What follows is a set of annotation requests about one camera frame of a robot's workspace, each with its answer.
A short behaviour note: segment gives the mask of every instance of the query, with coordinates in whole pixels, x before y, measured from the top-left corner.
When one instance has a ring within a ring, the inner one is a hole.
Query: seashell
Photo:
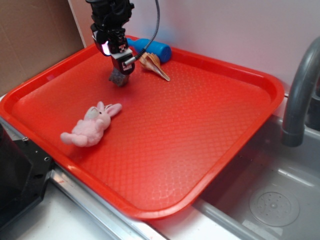
[[[160,59],[156,54],[145,52],[140,57],[140,65],[144,69],[153,71],[165,80],[170,81],[170,77],[162,70],[160,66]]]

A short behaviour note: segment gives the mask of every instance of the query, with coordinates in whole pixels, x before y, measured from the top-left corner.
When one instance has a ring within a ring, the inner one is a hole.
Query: stainless steel sink
[[[281,123],[272,116],[200,198],[243,239],[320,239],[319,132],[307,128],[291,148],[280,143]]]

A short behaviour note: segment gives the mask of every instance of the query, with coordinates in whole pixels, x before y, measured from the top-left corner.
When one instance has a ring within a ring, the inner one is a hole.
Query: bunny ear
[[[97,106],[96,106],[99,110],[104,110],[105,109],[105,105],[102,101],[98,102]]]
[[[120,103],[116,103],[114,105],[110,104],[105,107],[104,111],[110,116],[113,117],[122,109],[122,105]]]

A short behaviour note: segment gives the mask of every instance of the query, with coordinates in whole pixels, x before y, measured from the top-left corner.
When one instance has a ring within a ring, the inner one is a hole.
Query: cardboard box
[[[0,96],[82,49],[66,0],[0,0]]]

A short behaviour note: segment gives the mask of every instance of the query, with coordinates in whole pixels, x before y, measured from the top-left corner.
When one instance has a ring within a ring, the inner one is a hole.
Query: stuffed animal
[[[79,120],[71,133],[63,132],[60,136],[65,144],[74,144],[78,147],[96,145],[104,135],[104,131],[111,123],[111,117],[122,108],[120,103],[105,106],[102,101],[97,107],[92,106],[86,112],[83,120]]]

